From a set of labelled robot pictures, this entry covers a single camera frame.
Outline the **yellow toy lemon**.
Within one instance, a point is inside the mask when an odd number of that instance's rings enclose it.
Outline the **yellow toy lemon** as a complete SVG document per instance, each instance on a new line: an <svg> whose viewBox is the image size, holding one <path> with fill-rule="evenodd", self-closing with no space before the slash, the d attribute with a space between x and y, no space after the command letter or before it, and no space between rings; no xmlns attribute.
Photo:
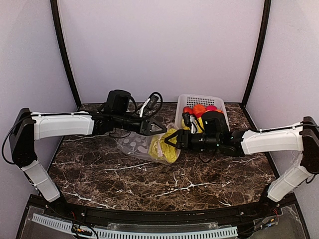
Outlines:
<svg viewBox="0 0 319 239"><path fill-rule="evenodd" d="M182 119L181 126L183 129L191 130L192 129L192 122L189 119L186 119L186 120Z"/></svg>

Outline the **yellow napa cabbage toy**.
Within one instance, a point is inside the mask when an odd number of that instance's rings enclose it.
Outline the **yellow napa cabbage toy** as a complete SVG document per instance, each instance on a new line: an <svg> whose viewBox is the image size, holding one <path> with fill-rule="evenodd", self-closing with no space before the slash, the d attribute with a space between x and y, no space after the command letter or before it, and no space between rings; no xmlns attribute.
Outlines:
<svg viewBox="0 0 319 239"><path fill-rule="evenodd" d="M173 164L177 161L180 150L169 146L164 142L165 134L166 133L157 134L151 138L148 154L155 162L159 162L162 164Z"/></svg>

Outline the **clear zip top bag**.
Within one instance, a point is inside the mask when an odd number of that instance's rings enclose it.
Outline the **clear zip top bag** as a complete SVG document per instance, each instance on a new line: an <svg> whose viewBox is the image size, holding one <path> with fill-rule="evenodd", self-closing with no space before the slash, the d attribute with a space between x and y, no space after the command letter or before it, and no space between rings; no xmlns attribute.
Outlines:
<svg viewBox="0 0 319 239"><path fill-rule="evenodd" d="M177 161L180 150L166 144L165 139L175 133L179 128L170 123L167 132L154 136L142 136L132 132L129 136L117 139L119 150L138 159L161 164L173 164Z"/></svg>

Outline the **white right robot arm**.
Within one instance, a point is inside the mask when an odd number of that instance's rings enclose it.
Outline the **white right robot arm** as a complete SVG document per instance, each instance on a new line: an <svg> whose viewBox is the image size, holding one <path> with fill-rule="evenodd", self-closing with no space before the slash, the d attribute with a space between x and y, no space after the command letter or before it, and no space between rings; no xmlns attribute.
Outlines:
<svg viewBox="0 0 319 239"><path fill-rule="evenodd" d="M266 187L266 197L281 201L309 177L319 173L319 126L312 117L293 125L271 129L230 132L223 113L208 111L202 115L203 132L179 129L164 141L177 149L219 151L241 157L260 152L299 151L297 161Z"/></svg>

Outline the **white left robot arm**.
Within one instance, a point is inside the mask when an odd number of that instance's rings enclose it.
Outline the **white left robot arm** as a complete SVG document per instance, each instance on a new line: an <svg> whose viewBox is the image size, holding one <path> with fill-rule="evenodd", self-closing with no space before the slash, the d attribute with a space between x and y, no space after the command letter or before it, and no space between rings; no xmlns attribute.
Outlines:
<svg viewBox="0 0 319 239"><path fill-rule="evenodd" d="M4 161L17 166L47 202L62 200L62 193L38 161L34 147L36 140L68 135L104 135L117 129L142 136L162 134L167 131L166 127L154 119L162 105L159 92L151 93L141 106L137 106L129 92L112 90L96 111L36 113L23 108L5 137L5 141L9 141L11 160Z"/></svg>

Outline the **red orange toy mango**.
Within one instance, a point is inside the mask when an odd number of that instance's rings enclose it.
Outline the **red orange toy mango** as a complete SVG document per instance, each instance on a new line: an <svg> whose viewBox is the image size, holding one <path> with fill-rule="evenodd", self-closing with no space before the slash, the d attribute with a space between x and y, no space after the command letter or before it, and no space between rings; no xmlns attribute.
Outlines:
<svg viewBox="0 0 319 239"><path fill-rule="evenodd" d="M193 110L192 110L191 107L184 107L183 108L183 113L193 114Z"/></svg>

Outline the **orange toy fruit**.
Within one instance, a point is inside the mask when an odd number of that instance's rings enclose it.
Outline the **orange toy fruit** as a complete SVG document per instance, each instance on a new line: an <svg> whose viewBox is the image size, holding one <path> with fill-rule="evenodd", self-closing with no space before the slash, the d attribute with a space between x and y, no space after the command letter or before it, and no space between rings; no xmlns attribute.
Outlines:
<svg viewBox="0 0 319 239"><path fill-rule="evenodd" d="M197 118L200 118L206 112L206 107L202 104L197 104L193 107L192 110L193 110L193 114Z"/></svg>

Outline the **white plastic basket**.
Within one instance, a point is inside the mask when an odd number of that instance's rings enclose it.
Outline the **white plastic basket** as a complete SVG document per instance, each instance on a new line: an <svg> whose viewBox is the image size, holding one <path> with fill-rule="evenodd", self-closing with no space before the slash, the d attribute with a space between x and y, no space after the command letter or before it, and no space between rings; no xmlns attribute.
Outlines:
<svg viewBox="0 0 319 239"><path fill-rule="evenodd" d="M183 113L194 113L199 117L208 110L222 112L225 116L226 124L229 127L225 103L221 98L194 94L182 94L178 97L174 124L178 128L183 128Z"/></svg>

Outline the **pink red toy fruit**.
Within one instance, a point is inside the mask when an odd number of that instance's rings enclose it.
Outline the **pink red toy fruit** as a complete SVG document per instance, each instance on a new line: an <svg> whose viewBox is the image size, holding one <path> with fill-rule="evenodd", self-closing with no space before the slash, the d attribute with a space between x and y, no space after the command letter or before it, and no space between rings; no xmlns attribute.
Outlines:
<svg viewBox="0 0 319 239"><path fill-rule="evenodd" d="M214 105L209 105L209 106L207 106L206 107L206 110L207 111L215 111L215 110L217 110L218 108L216 107L216 106L214 106Z"/></svg>

